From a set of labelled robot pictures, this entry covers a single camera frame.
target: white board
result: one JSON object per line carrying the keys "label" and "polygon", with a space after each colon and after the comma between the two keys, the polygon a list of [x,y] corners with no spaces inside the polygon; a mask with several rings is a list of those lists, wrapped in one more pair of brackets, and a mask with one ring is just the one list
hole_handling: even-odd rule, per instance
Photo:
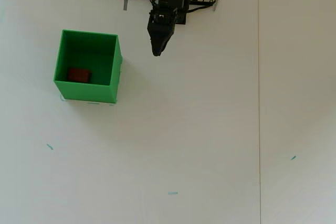
{"label": "white board", "polygon": [[[122,8],[0,0],[0,223],[260,223],[257,0],[188,15],[158,58],[150,2]],[[60,99],[62,29],[119,35],[115,106]]]}
{"label": "white board", "polygon": [[261,223],[336,223],[336,0],[259,0]]}

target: red cube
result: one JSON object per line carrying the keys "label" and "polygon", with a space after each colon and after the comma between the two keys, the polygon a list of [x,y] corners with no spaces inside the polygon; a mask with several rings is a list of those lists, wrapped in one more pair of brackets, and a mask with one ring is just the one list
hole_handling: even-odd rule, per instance
{"label": "red cube", "polygon": [[88,69],[82,68],[69,68],[68,81],[89,83],[91,72]]}

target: robotic arm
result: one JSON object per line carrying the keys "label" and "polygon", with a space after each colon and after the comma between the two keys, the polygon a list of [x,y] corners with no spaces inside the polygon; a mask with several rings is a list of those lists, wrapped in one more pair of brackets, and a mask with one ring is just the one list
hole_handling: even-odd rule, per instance
{"label": "robotic arm", "polygon": [[174,34],[175,24],[185,24],[190,0],[156,0],[152,2],[147,30],[152,51],[160,56]]}

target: green box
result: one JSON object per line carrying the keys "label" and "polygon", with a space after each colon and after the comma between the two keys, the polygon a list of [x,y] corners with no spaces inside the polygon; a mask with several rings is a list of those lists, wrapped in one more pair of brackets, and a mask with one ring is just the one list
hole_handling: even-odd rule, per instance
{"label": "green box", "polygon": [[[63,30],[54,82],[65,99],[116,103],[121,63],[118,35]],[[69,68],[90,70],[90,82],[68,81]]]}

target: blue pen mark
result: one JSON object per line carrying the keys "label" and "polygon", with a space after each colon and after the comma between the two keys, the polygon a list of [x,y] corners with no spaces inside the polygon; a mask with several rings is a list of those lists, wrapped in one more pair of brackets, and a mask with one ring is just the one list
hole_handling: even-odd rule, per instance
{"label": "blue pen mark", "polygon": [[47,144],[47,146],[48,146],[51,150],[54,149],[50,144]]}

